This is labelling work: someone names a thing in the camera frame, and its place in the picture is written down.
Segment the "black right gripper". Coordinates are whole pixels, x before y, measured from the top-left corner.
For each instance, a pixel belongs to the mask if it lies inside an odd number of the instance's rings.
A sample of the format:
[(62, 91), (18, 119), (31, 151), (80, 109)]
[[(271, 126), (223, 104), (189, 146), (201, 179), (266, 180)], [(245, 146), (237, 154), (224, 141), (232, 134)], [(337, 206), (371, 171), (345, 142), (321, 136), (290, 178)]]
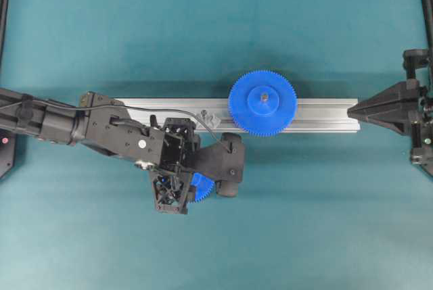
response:
[[(350, 107), (349, 118), (390, 129), (400, 135), (411, 132), (410, 160), (420, 168), (432, 167), (432, 53), (410, 49), (403, 53), (407, 81), (398, 82), (373, 97)], [(427, 83), (416, 77), (427, 70)], [(411, 110), (411, 88), (415, 89), (415, 109)]]

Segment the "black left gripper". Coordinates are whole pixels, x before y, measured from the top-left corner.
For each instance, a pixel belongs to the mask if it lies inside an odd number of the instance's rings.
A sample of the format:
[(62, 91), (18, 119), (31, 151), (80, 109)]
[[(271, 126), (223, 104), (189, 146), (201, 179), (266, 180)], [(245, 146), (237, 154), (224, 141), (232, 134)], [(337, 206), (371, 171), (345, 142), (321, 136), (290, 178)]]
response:
[(160, 213), (187, 214), (196, 187), (191, 184), (193, 173), (182, 170), (187, 158), (200, 148), (196, 124), (189, 118), (167, 118), (160, 126), (156, 117), (151, 117), (150, 126), (164, 133), (160, 161), (148, 169), (154, 207)]

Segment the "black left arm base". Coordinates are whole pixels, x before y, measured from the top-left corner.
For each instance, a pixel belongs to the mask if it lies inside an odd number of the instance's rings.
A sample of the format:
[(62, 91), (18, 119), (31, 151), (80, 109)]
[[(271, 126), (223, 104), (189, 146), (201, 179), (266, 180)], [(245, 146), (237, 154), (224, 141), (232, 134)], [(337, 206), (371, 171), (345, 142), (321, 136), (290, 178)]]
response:
[(0, 176), (3, 178), (14, 167), (16, 135), (1, 129), (0, 142)]

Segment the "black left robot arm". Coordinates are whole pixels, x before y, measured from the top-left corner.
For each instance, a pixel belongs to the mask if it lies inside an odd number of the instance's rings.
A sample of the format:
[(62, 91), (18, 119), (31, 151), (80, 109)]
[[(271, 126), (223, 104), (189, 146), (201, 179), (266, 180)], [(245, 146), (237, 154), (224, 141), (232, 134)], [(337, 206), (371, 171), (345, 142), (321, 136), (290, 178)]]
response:
[(102, 155), (127, 160), (149, 172), (155, 208), (186, 214), (196, 187), (187, 159), (200, 145), (189, 118), (167, 118), (159, 124), (146, 110), (149, 124), (131, 117), (133, 107), (88, 92), (79, 106), (1, 90), (1, 128), (59, 145), (80, 143)]

